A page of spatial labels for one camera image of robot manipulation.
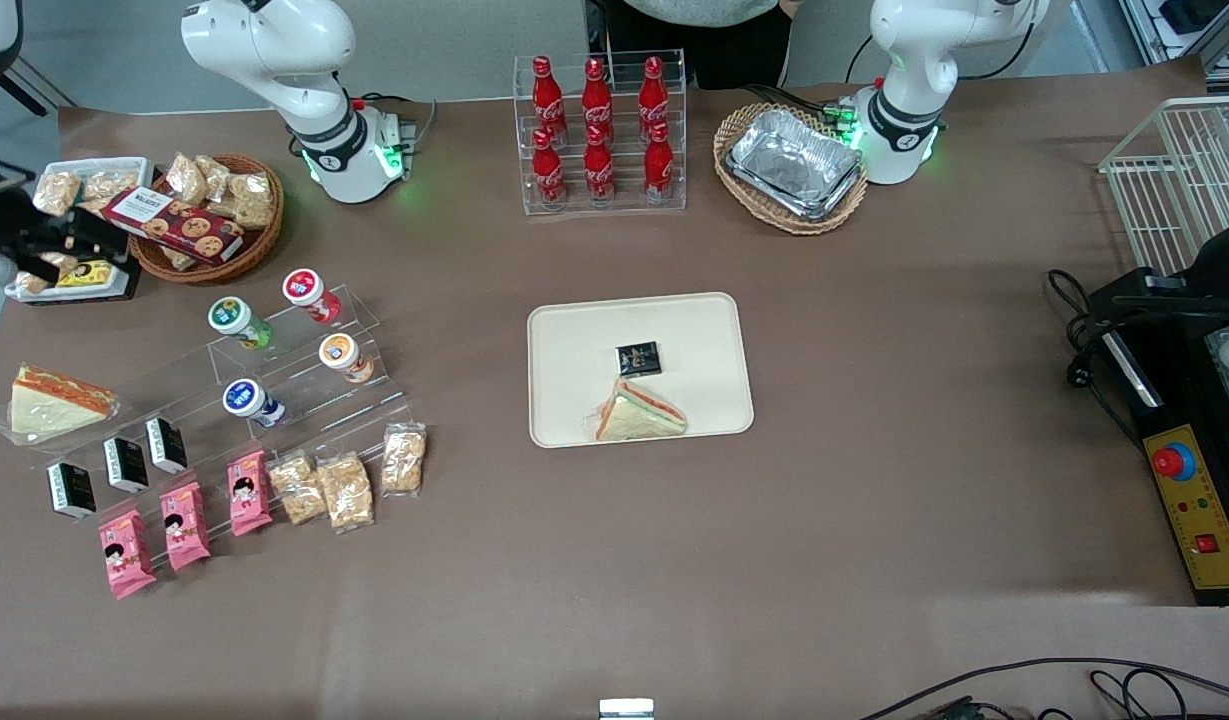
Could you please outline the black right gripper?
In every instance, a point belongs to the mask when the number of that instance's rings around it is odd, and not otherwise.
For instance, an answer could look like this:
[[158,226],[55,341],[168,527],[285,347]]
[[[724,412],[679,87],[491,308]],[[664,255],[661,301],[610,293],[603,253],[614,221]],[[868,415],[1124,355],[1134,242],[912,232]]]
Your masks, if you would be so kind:
[[[0,258],[18,265],[20,290],[48,290],[66,273],[64,219],[34,208],[25,190],[0,190]],[[130,260],[129,233],[92,213],[73,214],[73,249],[112,264]]]

